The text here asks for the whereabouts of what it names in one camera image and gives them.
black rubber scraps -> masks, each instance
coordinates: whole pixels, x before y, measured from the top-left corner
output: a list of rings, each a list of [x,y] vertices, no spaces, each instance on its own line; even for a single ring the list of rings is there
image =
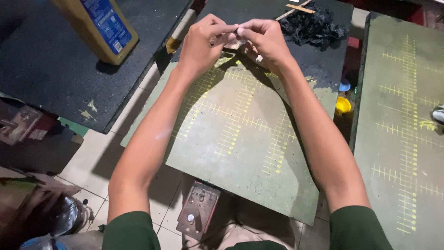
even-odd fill
[[[310,14],[296,10],[279,20],[286,41],[299,46],[310,43],[325,51],[329,44],[345,37],[348,31],[341,25],[333,24],[333,13],[311,2],[305,8],[314,10]]]

qr code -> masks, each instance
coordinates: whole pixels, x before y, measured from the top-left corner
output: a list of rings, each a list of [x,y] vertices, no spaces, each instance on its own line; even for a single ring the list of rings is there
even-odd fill
[[[117,53],[119,53],[123,49],[122,46],[120,45],[119,41],[116,41],[114,43],[114,48],[117,50]]]

hand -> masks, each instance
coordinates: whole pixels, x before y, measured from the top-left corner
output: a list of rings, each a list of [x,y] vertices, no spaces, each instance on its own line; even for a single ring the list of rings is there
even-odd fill
[[[282,63],[294,60],[277,21],[252,19],[239,25],[238,35],[248,41],[245,52],[250,57],[252,54],[260,54],[273,73],[279,73]]]
[[[232,33],[238,24],[227,25],[213,14],[208,14],[190,27],[183,41],[178,68],[196,79],[214,65],[220,57],[222,48],[236,39]],[[216,37],[213,46],[210,39]]]

green shirt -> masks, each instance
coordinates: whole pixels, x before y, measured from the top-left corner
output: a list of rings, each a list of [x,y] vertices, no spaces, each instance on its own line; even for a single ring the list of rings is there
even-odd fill
[[[142,211],[122,214],[105,229],[103,250],[160,250],[151,216]],[[242,242],[226,250],[285,250],[272,241]],[[331,250],[391,250],[375,212],[364,206],[347,206],[330,216]]]

bottle label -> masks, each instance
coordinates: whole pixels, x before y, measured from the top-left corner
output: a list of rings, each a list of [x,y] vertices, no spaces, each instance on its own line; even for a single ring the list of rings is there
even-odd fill
[[[114,54],[131,40],[131,34],[109,0],[80,0],[89,17]]]

